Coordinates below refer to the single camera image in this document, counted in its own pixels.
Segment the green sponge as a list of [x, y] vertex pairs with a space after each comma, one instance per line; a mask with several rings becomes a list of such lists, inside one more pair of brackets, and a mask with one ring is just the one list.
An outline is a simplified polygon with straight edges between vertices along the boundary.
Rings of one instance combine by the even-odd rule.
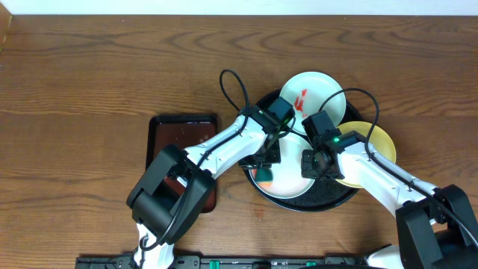
[[254, 180], [257, 183], [270, 183], [273, 181], [273, 172], [270, 168], [258, 168], [255, 171]]

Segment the yellow plate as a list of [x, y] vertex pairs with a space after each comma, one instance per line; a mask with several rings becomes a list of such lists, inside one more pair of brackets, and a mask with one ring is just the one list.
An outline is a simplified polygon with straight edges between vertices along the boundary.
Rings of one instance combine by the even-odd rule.
[[[357, 131], [359, 134], [364, 137], [369, 132], [371, 123], [365, 121], [350, 121], [342, 123], [338, 126], [342, 134], [351, 131]], [[387, 158], [392, 163], [397, 161], [397, 151], [392, 141], [391, 137], [379, 126], [375, 126], [370, 137], [370, 143], [373, 144], [374, 148], [385, 158]]]

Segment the mint plate with red streak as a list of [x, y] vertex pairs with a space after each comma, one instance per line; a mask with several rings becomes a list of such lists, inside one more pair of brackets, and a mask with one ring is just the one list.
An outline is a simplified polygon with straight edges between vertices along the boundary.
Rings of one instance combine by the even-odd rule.
[[[301, 72], [290, 78], [282, 87], [279, 96], [291, 103], [295, 110], [296, 122], [293, 130], [305, 135], [302, 121], [320, 110], [321, 105], [342, 87], [331, 76], [321, 72]], [[347, 100], [340, 93], [329, 100], [323, 107], [334, 126], [344, 118]]]

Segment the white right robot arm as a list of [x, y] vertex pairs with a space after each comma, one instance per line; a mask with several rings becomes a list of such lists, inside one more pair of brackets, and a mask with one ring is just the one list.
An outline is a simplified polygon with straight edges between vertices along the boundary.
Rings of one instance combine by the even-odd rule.
[[310, 179], [352, 179], [393, 214], [398, 244], [367, 255], [368, 267], [477, 267], [477, 219], [458, 186], [438, 188], [414, 177], [357, 132], [315, 138], [301, 169]]

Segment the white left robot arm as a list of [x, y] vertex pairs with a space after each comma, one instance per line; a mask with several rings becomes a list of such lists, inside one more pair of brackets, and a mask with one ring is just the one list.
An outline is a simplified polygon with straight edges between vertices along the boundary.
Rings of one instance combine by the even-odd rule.
[[165, 146], [126, 200], [139, 232], [137, 268], [168, 268], [173, 248], [215, 188], [217, 177], [239, 160], [267, 149], [294, 117], [292, 107], [244, 108], [224, 131], [197, 146]]

